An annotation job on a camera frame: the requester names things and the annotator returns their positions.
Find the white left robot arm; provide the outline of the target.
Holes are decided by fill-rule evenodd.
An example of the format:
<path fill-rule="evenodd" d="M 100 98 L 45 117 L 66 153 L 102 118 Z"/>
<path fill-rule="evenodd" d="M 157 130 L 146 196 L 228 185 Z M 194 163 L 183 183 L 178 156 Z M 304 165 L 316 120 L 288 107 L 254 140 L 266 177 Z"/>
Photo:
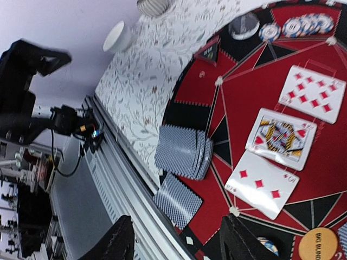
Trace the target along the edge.
<path fill-rule="evenodd" d="M 1 138 L 30 145 L 51 119 L 32 116 L 36 96 L 29 88 L 33 76 L 45 77 L 72 61 L 67 51 L 45 49 L 25 40 L 12 43 L 1 55 Z"/>

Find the white blue chip row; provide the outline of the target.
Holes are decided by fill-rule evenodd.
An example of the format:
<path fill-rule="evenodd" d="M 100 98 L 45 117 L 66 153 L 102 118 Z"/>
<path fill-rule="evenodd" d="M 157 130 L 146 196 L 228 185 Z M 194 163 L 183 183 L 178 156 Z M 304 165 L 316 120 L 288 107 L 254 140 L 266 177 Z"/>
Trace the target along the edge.
<path fill-rule="evenodd" d="M 259 30 L 259 38 L 264 42 L 273 42 L 281 36 L 297 38 L 315 34 L 327 34 L 335 26 L 333 18 L 324 13 L 305 14 L 290 17 L 283 25 L 276 22 L 266 23 Z"/>

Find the three of diamonds card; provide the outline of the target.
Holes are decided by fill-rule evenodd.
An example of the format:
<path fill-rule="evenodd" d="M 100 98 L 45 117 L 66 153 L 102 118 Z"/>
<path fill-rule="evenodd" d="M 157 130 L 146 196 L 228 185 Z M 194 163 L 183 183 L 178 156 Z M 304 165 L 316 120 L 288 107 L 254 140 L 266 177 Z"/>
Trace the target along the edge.
<path fill-rule="evenodd" d="M 224 188 L 274 220 L 298 182 L 298 176 L 245 151 Z"/>

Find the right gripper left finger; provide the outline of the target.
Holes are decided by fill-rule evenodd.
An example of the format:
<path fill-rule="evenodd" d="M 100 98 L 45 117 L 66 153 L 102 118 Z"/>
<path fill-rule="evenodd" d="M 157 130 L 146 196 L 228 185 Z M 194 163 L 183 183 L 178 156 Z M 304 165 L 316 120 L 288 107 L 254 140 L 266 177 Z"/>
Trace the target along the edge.
<path fill-rule="evenodd" d="M 80 257 L 80 260 L 132 260 L 134 241 L 131 217 L 122 215 L 96 245 Z"/>

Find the black dealer button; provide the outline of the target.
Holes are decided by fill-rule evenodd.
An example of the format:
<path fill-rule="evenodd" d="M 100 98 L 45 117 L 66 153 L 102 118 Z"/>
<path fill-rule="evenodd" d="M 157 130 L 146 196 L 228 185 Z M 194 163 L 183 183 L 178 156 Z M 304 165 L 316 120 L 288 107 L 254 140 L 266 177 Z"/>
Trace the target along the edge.
<path fill-rule="evenodd" d="M 230 36 L 238 41 L 251 38 L 259 29 L 260 21 L 255 14 L 248 12 L 234 18 L 228 24 Z"/>

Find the queen of hearts card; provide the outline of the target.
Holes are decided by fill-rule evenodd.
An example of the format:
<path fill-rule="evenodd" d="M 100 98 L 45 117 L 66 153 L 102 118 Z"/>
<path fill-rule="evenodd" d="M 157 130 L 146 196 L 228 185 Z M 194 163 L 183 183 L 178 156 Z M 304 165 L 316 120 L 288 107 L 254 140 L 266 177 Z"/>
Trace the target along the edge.
<path fill-rule="evenodd" d="M 306 164 L 317 125 L 313 122 L 261 108 L 245 149 L 296 171 Z"/>

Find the blue playing card deck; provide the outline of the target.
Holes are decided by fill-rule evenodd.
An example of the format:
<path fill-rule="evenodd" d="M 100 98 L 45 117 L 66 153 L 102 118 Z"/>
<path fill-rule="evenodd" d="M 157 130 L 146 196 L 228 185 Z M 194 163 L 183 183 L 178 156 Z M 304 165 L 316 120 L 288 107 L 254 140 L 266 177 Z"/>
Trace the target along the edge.
<path fill-rule="evenodd" d="M 153 201 L 180 230 L 189 224 L 203 203 L 171 173 L 166 175 Z"/>

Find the triangular red black token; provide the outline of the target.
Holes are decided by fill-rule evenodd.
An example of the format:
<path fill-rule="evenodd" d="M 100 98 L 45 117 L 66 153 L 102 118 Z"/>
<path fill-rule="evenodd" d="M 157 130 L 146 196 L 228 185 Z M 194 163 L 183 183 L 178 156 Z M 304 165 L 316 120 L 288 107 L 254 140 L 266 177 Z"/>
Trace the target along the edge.
<path fill-rule="evenodd" d="M 204 47 L 194 54 L 194 58 L 208 62 L 214 67 L 217 66 L 220 48 L 220 37 L 216 36 L 209 41 Z"/>

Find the blue card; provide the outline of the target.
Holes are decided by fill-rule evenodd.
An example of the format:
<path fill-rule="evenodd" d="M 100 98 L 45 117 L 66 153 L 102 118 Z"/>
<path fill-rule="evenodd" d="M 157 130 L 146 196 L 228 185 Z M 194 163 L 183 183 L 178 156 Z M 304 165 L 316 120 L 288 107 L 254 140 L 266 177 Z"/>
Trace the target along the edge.
<path fill-rule="evenodd" d="M 211 163 L 214 142 L 205 131 L 174 125 L 160 127 L 155 166 L 192 180 L 203 180 Z"/>
<path fill-rule="evenodd" d="M 347 256 L 347 223 L 338 229 L 338 237 L 345 257 Z"/>

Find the white blue chip stack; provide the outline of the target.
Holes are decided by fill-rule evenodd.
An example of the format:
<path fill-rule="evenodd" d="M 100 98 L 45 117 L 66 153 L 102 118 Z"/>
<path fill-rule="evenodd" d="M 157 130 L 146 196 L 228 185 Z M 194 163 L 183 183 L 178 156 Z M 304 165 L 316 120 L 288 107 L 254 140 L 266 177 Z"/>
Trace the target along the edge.
<path fill-rule="evenodd" d="M 278 248 L 275 246 L 275 244 L 271 240 L 269 240 L 268 238 L 265 238 L 265 237 L 258 237 L 257 239 L 269 251 L 273 252 L 277 256 L 279 255 Z"/>

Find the orange big blind button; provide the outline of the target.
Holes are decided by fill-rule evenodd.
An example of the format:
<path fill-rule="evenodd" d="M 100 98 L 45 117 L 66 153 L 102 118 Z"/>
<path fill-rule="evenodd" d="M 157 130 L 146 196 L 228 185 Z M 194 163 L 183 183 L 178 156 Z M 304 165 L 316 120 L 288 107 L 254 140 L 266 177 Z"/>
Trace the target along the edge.
<path fill-rule="evenodd" d="M 334 257 L 337 248 L 337 235 L 328 228 L 318 227 L 301 239 L 298 252 L 300 259 L 329 260 Z"/>

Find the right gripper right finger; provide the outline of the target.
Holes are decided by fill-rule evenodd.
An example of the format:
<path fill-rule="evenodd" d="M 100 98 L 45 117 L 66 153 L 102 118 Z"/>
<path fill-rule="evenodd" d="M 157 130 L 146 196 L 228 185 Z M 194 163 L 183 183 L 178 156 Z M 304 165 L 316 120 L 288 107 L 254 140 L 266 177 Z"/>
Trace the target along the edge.
<path fill-rule="evenodd" d="M 232 213 L 222 217 L 219 236 L 222 259 L 279 259 L 279 256 L 262 245 Z"/>

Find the nine of diamonds card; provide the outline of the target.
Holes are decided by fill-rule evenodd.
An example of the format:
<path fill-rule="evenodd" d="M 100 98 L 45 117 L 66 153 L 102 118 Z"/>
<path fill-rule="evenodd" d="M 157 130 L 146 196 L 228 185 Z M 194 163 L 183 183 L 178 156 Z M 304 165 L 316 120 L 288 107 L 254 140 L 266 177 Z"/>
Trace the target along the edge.
<path fill-rule="evenodd" d="M 334 124 L 345 89 L 345 81 L 293 65 L 287 74 L 279 103 Z"/>

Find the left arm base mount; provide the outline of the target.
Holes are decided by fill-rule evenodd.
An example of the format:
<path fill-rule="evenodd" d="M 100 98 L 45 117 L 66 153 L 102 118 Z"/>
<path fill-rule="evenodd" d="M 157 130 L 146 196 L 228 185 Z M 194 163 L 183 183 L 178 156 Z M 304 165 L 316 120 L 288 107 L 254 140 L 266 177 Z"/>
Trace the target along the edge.
<path fill-rule="evenodd" d="M 63 105 L 61 108 L 53 107 L 50 111 L 54 133 L 68 137 L 72 135 L 84 143 L 85 151 L 97 151 L 104 138 L 104 124 L 96 120 L 92 108 L 77 109 Z"/>

